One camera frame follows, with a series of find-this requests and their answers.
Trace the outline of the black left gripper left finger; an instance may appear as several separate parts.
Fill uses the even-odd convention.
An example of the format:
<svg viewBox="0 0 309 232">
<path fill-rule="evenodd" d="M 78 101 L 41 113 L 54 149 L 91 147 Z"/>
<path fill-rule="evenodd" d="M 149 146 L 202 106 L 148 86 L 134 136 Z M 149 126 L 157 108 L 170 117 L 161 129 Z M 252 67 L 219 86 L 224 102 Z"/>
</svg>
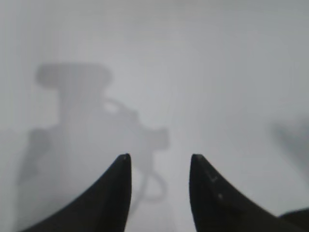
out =
<svg viewBox="0 0 309 232">
<path fill-rule="evenodd" d="M 70 204 L 27 232 L 123 232 L 131 202 L 131 156 L 119 155 L 104 174 Z"/>
</svg>

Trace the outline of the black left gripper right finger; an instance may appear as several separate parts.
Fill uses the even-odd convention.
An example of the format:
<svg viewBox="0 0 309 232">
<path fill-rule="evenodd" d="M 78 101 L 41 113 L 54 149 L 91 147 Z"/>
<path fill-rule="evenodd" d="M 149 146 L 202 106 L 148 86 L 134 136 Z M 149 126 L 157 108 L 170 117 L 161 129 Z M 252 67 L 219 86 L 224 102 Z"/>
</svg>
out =
<svg viewBox="0 0 309 232">
<path fill-rule="evenodd" d="M 239 192 L 201 154 L 191 156 L 191 212 L 198 232 L 307 232 L 307 208 L 275 216 Z"/>
</svg>

